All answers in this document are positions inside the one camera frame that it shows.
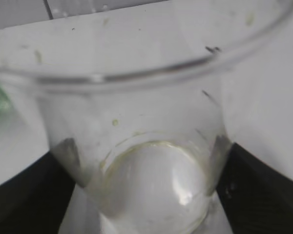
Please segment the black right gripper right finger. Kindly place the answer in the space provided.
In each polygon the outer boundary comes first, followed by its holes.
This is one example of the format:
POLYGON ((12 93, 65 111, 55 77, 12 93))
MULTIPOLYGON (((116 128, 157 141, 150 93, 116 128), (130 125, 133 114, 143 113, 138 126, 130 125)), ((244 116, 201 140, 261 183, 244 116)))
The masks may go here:
POLYGON ((213 147, 215 188, 235 234, 293 234, 293 180, 226 136, 213 147))

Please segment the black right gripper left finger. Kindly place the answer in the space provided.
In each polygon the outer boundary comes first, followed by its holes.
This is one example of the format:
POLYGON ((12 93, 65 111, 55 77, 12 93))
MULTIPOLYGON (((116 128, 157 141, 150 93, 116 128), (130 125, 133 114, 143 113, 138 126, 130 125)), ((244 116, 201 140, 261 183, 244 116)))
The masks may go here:
POLYGON ((0 185, 0 234, 58 233, 75 181, 57 159, 76 152, 67 138, 0 185))

